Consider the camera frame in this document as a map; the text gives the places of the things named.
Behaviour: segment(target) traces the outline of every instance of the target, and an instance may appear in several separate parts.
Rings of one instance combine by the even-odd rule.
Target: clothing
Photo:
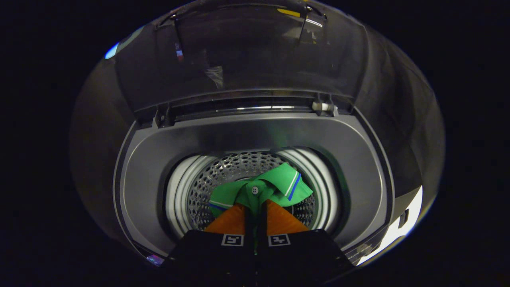
[[[301,174],[284,163],[259,176],[243,181],[229,182],[216,187],[209,201],[215,217],[239,203],[250,209],[257,218],[262,203],[271,200],[279,206],[297,204],[312,194]]]

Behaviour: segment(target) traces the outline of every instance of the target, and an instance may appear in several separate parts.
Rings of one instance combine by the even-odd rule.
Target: orange gripper pad
[[[271,200],[267,200],[267,235],[296,233],[309,229],[290,212]]]
[[[206,232],[244,235],[244,205],[239,203],[225,210],[209,226]]]

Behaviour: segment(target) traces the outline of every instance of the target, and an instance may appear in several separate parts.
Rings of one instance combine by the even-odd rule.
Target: dark background
[[[68,126],[86,76],[115,43],[185,2],[19,2],[4,10],[2,152],[8,206],[4,286],[171,285],[88,216],[68,163]],[[342,1],[428,78],[444,114],[438,198],[409,237],[343,286],[509,285],[504,1]]]

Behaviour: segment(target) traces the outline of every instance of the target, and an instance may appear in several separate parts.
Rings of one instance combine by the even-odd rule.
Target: green polo shirt
[[[262,203],[268,199],[286,207],[303,201],[311,194],[312,190],[303,182],[301,174],[284,163],[257,177],[216,187],[209,205],[215,217],[236,203],[246,206],[258,217]]]

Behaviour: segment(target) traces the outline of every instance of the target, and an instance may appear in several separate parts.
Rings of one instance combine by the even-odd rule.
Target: yellow label
[[[290,10],[285,10],[285,9],[280,9],[280,8],[277,8],[277,10],[280,13],[291,15],[291,16],[294,16],[294,17],[299,17],[301,15],[301,14],[299,14],[297,12],[290,11]]]

